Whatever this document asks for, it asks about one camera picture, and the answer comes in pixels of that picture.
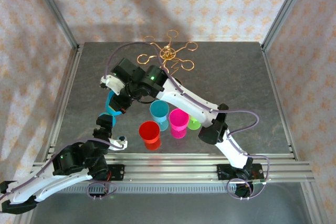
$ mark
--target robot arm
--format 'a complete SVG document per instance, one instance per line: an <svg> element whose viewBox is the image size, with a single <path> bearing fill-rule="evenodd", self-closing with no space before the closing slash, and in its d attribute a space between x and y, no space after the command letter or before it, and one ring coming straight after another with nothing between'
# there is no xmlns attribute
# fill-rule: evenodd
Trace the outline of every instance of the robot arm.
<svg viewBox="0 0 336 224"><path fill-rule="evenodd" d="M52 163L47 162L40 170L15 182L0 183L0 192L4 194L0 200L6 197L1 205L2 212L22 214L66 187L84 180L106 180L109 170L104 154L108 150L124 150L127 140L125 137L112 139L112 116L100 115L97 124L101 128L93 131L93 137L100 142L78 142L67 146L53 157Z"/></svg>
<svg viewBox="0 0 336 224"><path fill-rule="evenodd" d="M226 114L215 112L215 110L227 110L228 106L225 104L218 106L205 101L182 85L179 85L182 92L179 91L164 71L156 66L150 66L144 71L124 58L112 69L112 73L113 75L108 75L106 78L102 77L100 83L102 88L110 88L115 92L109 103L113 110L126 113L134 100L139 101L141 97L147 95L166 101L195 117L202 125L198 137L205 143L215 145L228 158L231 166L237 169L240 178L248 177L251 158L243 155L246 152L239 147L232 136L228 137ZM204 109L184 94L211 109Z"/></svg>

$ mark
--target patterned wallpaper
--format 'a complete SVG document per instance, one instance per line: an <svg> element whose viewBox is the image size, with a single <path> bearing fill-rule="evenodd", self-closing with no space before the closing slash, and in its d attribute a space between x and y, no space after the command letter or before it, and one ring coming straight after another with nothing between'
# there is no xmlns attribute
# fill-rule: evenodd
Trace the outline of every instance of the patterned wallpaper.
<svg viewBox="0 0 336 224"><path fill-rule="evenodd" d="M170 29L178 40L262 42L284 0L55 0L78 43L133 41Z"/></svg>
<svg viewBox="0 0 336 224"><path fill-rule="evenodd" d="M330 223L334 223L336 0L298 0L268 57L299 156L312 161Z"/></svg>
<svg viewBox="0 0 336 224"><path fill-rule="evenodd" d="M44 0L0 0L0 13L2 182L26 176L46 144L71 47Z"/></svg>

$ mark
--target metal table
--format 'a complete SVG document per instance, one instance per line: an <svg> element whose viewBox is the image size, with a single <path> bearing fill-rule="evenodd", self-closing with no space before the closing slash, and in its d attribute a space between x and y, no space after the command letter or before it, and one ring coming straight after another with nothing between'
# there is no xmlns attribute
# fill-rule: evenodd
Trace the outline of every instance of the metal table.
<svg viewBox="0 0 336 224"><path fill-rule="evenodd" d="M47 159L55 149L92 135L108 94L99 87L99 80L107 57L119 45L95 42L80 46L50 133ZM226 184L218 180L216 165L229 162L215 147L200 141L198 131L189 130L185 138L175 140L168 130L161 135L160 149L148 151L138 128L144 119L150 120L149 106L135 102L126 114L117 117L113 128L114 134L128 137L129 147L105 156L108 165L125 165L116 194L93 202L85 196L90 182L82 182L50 196L34 211L23 214L18 223L327 223L311 166L296 160L259 44L198 45L197 53L186 51L183 55L195 62L195 69L178 71L175 76L208 101L226 103L231 109L251 109L260 115L257 127L235 139L247 152L266 153L270 159L269 181L262 194L247 202L225 194ZM122 57L135 62L142 53L151 51L144 46L124 49L114 63ZM233 130L253 120L250 115L230 114L227 123ZM267 162L259 158L254 162L262 165L265 174ZM34 163L32 170L41 165L43 162Z"/></svg>
<svg viewBox="0 0 336 224"><path fill-rule="evenodd" d="M56 148L81 137L92 136L97 116L104 112L108 90L99 87L99 80L110 54L119 42L85 43L72 85L71 93L59 131ZM185 43L175 42L173 48ZM136 63L139 54L152 55L148 46L135 45L122 49L109 69L123 57ZM203 99L227 104L230 109L249 109L260 115L260 123L251 130L238 133L235 140L249 153L289 153L288 141L282 126L264 58L257 42L198 42L194 52L186 49L178 53L182 59L195 63L192 71L179 70L175 77ZM151 120L148 104L134 102L127 113L116 117L115 136L125 135L128 148L121 153L153 153L145 148L138 129ZM255 118L246 113L229 114L231 130L253 123ZM198 132L188 130L181 140L171 137L170 130L161 133L162 146L155 153L204 153L220 151L198 139Z"/></svg>

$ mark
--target cyan cup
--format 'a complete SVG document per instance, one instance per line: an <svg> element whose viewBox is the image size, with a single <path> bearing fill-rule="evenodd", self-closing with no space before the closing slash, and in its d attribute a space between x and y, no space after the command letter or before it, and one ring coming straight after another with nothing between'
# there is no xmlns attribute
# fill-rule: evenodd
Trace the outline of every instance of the cyan cup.
<svg viewBox="0 0 336 224"><path fill-rule="evenodd" d="M114 92L111 90L109 92L109 95L107 96L107 99L106 99L106 102L105 102L105 110L110 115L116 116L116 115L120 115L121 111L114 111L113 108L110 107L109 104L110 104L110 100L111 100L113 95L114 95Z"/></svg>
<svg viewBox="0 0 336 224"><path fill-rule="evenodd" d="M167 120L169 113L168 104L164 101L156 100L152 102L149 111L151 112L153 120L159 125L160 131L165 131L169 126Z"/></svg>

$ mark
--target cable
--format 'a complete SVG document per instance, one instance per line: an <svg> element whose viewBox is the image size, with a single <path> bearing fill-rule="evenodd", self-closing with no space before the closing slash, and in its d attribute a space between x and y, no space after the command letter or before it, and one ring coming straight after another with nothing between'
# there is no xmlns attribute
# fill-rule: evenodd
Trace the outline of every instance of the cable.
<svg viewBox="0 0 336 224"><path fill-rule="evenodd" d="M96 196L92 196L89 193L90 187L93 186L93 185L100 185L100 186L104 187L105 195L103 195L103 196L100 195L99 196L99 199L101 199L101 200L105 197L111 196L112 194L114 194L118 190L118 186L115 183L112 183L112 182L109 182L109 181L100 181L100 180L94 180L94 179L92 179L90 181L93 181L93 183L88 185L88 187L86 188L86 194L89 198L91 198L93 200L96 199ZM114 190L109 193L108 191L110 190L110 187L106 186L106 184L114 186Z"/></svg>
<svg viewBox="0 0 336 224"><path fill-rule="evenodd" d="M10 193L8 193L8 194L5 193L4 195L2 195L2 196L0 197L0 201L1 201L4 197L6 197L7 195L12 194L12 193L14 193L15 191L17 191L17 190L23 188L24 186L30 184L31 182L33 182L33 181L34 181L34 180L35 180L41 173L43 173L43 172L45 171L45 169L46 169L46 168L53 162L53 160L58 156L58 154L59 154L61 151L63 151L66 147L71 146L71 145L73 145L73 144L76 144L76 143L78 143L78 142L83 142L83 143L85 143L85 142L88 141L88 140L90 140L90 141L95 141L95 142L100 142L100 143L103 143L103 144L107 144L107 145L109 145L109 146L111 146L111 147L113 147L113 148L119 149L119 150L122 150L123 147L124 147L123 144L121 145L121 147L119 147L119 146L116 146L116 145L114 145L114 144L111 144L111 143L109 143L109 142L107 142L107 141L105 141L105 140L98 139L98 138L94 138L94 137L92 137L92 138L81 138L81 139L72 141L72 142L69 143L68 145L65 145L64 147L62 147L61 150L59 150L58 152L56 152L56 153L51 157L51 159L49 159L49 161L46 163L46 165L43 166L39 172L36 173L36 175L35 175L34 177L30 178L29 180L27 180L26 182L22 183L21 185L19 185L19 186L13 188L13 189L10 191Z"/></svg>
<svg viewBox="0 0 336 224"><path fill-rule="evenodd" d="M111 178L111 176L112 176L112 172L111 172L111 171L109 171L109 173L108 173L108 175L107 175L107 179L106 179L106 181L109 181L109 180L110 180L110 178Z"/></svg>
<svg viewBox="0 0 336 224"><path fill-rule="evenodd" d="M234 131L230 132L230 133L228 134L228 137L231 136L231 135L233 135L233 134L235 134L235 133L238 133L238 132L242 132L242 131L248 130L248 129L250 129L250 128L256 126L256 125L259 123L260 118L259 118L259 116L258 116L255 112L253 112L253 111L250 111L250 110L213 110L213 109L211 109L211 108L205 106L204 104L202 104L202 103L196 101L194 98L192 98L192 97L191 97L190 95L188 95L187 93L183 93L183 90L180 88L181 85L180 85L179 83L177 83L176 80L175 80L175 79L168 73L168 71L164 68L164 66L163 66L163 62L162 62L162 60L161 60L161 57L160 57L160 55L159 55L159 51L157 50L157 48L156 48L154 45L152 45L152 44L150 44L150 43L148 43L148 42L136 41L136 42L130 42L130 43L126 43L126 44L124 44L124 45L119 46L119 47L118 47L118 48L111 54L110 58L108 59L108 62L107 62L106 67L105 67L104 79L106 79L106 76L107 76L107 72L108 72L108 68L109 68L110 62L111 62L112 58L117 54L117 52L118 52L120 49L122 49L122 48L124 48L124 47L126 47L126 46L136 45L136 44L141 44L141 45L151 46L151 47L153 47L153 48L155 49L155 52L156 52L156 58L157 58L157 60L159 61L162 70L165 72L165 74L167 75L167 77L171 80L171 82L173 83L173 85L175 86L175 88L176 88L177 90L179 90L180 93L182 93L188 100L190 100L190 101L193 102L194 104L198 105L198 106L201 107L201 108L204 108L204 109L206 109L206 110L208 110L208 111L212 111L212 112L215 112L215 113L235 113L235 112L244 112L244 113L252 114L252 115L254 115L254 116L256 117L256 121L255 121L253 124L251 124L251 125L249 125L249 126L246 126L246 127L243 127L243 128L241 128L241 129L237 129L237 130L234 130Z"/></svg>

